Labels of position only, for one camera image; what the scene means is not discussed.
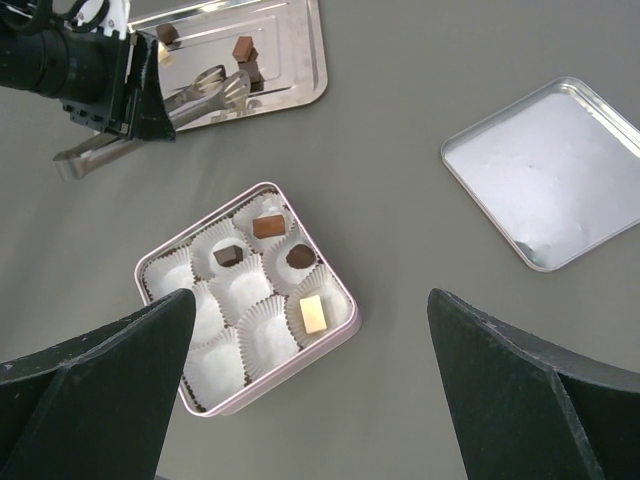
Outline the dark brown small chocolate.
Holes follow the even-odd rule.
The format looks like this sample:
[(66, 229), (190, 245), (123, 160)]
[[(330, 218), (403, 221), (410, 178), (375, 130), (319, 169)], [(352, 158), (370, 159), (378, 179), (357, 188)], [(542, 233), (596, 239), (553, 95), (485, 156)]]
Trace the dark brown small chocolate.
[(164, 23), (156, 26), (157, 38), (165, 45), (171, 45), (179, 38), (176, 27), (170, 23)]

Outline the metal tongs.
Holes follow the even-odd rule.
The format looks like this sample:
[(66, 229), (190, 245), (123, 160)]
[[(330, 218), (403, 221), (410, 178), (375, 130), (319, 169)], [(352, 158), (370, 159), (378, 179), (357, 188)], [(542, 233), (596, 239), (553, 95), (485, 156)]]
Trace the metal tongs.
[[(216, 111), (242, 110), (251, 88), (244, 70), (222, 79), (222, 66), (201, 73), (189, 86), (168, 97), (165, 106), (173, 127), (178, 130)], [(143, 140), (126, 140), (100, 133), (53, 158), (63, 181), (80, 180), (94, 170), (142, 147)]]

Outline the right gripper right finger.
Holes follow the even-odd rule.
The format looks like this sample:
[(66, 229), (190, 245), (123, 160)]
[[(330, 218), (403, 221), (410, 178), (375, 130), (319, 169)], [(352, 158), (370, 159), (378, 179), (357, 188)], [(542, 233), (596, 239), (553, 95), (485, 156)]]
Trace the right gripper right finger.
[(442, 289), (427, 319), (470, 479), (636, 479), (639, 375)]

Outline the dark chocolate tall piece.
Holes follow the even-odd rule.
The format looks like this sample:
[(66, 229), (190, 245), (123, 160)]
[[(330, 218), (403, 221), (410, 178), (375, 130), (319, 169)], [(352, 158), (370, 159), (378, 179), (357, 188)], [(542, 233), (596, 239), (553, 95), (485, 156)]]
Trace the dark chocolate tall piece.
[(244, 252), (238, 245), (229, 245), (213, 252), (217, 264), (224, 268), (230, 268), (244, 260)]

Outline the dark round chocolate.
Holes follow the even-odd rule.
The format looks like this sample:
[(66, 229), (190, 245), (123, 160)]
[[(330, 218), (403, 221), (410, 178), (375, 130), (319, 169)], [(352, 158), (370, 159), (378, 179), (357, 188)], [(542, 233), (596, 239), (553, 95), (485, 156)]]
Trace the dark round chocolate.
[(285, 260), (289, 267), (302, 270), (310, 268), (316, 262), (316, 254), (308, 245), (299, 243), (289, 250)]

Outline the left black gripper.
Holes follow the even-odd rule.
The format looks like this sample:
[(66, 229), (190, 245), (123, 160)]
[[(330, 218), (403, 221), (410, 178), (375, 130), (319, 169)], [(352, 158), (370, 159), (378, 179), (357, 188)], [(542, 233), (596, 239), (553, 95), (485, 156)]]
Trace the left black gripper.
[(128, 138), (173, 142), (176, 130), (160, 87), (159, 41), (144, 32), (135, 39), (133, 46), (130, 36), (66, 34), (68, 71), (58, 98), (74, 122), (119, 132), (126, 123), (131, 66)]

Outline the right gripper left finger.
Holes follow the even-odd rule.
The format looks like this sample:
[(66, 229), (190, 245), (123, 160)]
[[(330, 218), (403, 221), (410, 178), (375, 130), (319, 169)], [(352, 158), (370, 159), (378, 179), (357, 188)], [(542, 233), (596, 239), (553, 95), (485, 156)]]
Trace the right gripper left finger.
[(2, 363), (2, 478), (155, 478), (194, 323), (178, 289)]

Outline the milk brown chocolate block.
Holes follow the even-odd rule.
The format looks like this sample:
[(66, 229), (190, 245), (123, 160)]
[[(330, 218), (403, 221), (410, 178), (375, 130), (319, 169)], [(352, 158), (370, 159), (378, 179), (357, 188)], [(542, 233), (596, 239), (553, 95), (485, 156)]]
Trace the milk brown chocolate block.
[(251, 36), (239, 36), (234, 45), (232, 55), (237, 63), (249, 63), (255, 61), (258, 52)]

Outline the dark chocolate cube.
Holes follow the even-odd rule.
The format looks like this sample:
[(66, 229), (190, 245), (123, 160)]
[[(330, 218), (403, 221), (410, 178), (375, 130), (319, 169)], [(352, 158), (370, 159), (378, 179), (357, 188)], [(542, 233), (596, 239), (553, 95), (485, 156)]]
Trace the dark chocolate cube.
[(238, 62), (238, 68), (248, 74), (252, 93), (264, 90), (264, 78), (257, 61)]

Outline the white chocolate small cube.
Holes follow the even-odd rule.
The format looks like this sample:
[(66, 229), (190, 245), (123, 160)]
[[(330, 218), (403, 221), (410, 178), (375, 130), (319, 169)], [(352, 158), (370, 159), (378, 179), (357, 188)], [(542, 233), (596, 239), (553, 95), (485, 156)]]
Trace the white chocolate small cube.
[(157, 58), (158, 63), (163, 67), (168, 67), (172, 63), (171, 53), (163, 43), (158, 44)]

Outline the silver tin lid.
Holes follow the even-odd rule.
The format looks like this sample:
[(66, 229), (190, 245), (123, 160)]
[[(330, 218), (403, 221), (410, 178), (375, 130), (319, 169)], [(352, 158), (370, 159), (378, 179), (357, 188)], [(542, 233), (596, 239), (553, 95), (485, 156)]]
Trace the silver tin lid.
[(577, 78), (547, 83), (440, 153), (535, 271), (558, 270), (639, 223), (639, 130)]

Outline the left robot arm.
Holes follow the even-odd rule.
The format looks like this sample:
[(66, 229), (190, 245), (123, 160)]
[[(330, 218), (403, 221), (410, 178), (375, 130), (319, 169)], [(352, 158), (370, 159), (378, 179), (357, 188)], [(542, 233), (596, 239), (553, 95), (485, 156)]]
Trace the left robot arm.
[(120, 139), (172, 141), (159, 42), (129, 27), (127, 1), (1, 4), (1, 84), (57, 99), (71, 121)]

